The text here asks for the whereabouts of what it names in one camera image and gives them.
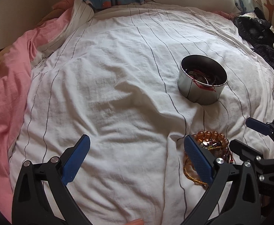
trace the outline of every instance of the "silver bolt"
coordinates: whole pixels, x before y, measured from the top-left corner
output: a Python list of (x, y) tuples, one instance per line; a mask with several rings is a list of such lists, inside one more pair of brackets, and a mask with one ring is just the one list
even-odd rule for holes
[(58, 162), (58, 160), (59, 160), (59, 157), (53, 157), (51, 159), (51, 163), (56, 163), (56, 162)]
[(246, 167), (251, 167), (250, 162), (245, 162), (244, 165), (245, 165)]
[(222, 163), (224, 163), (224, 160), (223, 160), (222, 158), (217, 158), (217, 159), (216, 159), (216, 162), (217, 162), (218, 164), (222, 164)]
[(25, 161), (23, 165), (24, 165), (24, 166), (29, 166), (30, 163), (31, 163), (30, 161)]

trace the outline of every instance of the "white bed sheet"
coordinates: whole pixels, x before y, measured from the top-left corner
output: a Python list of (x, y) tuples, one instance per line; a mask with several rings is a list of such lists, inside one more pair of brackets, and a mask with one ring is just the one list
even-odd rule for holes
[[(178, 67), (189, 54), (225, 68), (228, 84), (215, 104), (180, 94)], [(24, 160), (47, 162), (88, 134), (90, 152), (68, 188), (94, 225), (180, 224), (205, 192), (183, 174), (183, 137), (216, 130), (274, 158), (270, 138), (244, 124), (274, 119), (273, 89), (272, 68), (219, 15), (157, 3), (106, 9), (32, 70), (12, 187)]]

